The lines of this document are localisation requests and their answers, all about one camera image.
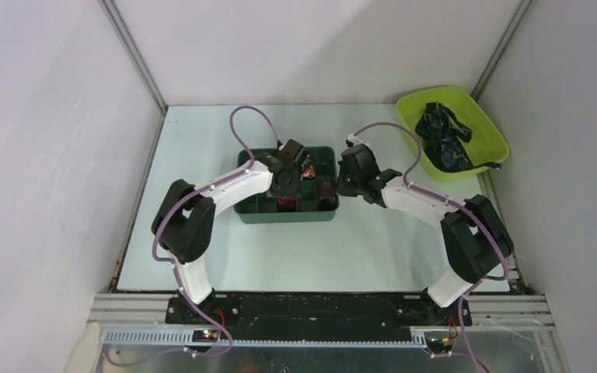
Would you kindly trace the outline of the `orange navy striped tie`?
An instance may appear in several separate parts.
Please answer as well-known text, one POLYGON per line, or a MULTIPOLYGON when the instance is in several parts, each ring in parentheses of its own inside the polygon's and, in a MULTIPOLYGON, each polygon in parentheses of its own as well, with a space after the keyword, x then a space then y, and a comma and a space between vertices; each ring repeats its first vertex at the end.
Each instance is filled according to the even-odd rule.
POLYGON ((298 210, 298 200, 296 198, 277 198, 276 205, 278 212, 296 212, 298 210))

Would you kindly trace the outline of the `green compartment organizer tray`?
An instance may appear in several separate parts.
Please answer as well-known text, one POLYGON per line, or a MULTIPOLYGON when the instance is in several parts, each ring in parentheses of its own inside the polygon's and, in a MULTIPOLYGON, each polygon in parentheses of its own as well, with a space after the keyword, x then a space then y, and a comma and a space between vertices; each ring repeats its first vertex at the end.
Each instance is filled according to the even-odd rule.
POLYGON ((307 148, 308 155, 311 155, 316 164, 316 179, 302 181, 302 196, 298 200, 296 212, 278 212, 276 199, 268 192, 258 193, 236 203, 233 210, 246 224, 272 224, 272 223, 293 223, 293 222, 321 222, 334 219, 337 209, 340 206, 337 195, 338 206, 334 211, 317 210, 317 181, 321 179, 331 180, 336 184, 337 170, 335 151, 328 146, 315 146, 307 148))

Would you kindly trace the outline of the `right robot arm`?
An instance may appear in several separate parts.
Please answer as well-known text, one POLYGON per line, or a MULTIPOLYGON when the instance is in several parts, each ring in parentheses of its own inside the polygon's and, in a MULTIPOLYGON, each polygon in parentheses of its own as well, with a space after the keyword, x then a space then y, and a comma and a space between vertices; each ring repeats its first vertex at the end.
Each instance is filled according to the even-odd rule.
POLYGON ((348 141, 338 162, 336 190, 342 197, 361 197, 369 204, 402 211, 442 234, 448 265, 422 292, 421 314, 440 325, 452 304, 496 267, 508 269, 515 245, 491 201, 483 195, 447 197, 404 180, 394 169, 381 170, 371 148, 348 141))

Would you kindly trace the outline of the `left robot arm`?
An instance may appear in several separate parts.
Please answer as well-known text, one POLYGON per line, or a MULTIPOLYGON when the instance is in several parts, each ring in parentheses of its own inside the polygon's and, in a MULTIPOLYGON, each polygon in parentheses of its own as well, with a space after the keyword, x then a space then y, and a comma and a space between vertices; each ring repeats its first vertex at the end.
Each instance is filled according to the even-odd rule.
POLYGON ((215 313, 208 298, 213 287, 204 255, 210 245, 215 218, 235 204, 260 193, 298 199, 308 150, 290 139, 272 152, 253 153, 248 160, 219 178, 191 184, 179 179, 169 187, 152 223, 152 257, 169 263, 184 312, 195 323, 206 323, 215 313))

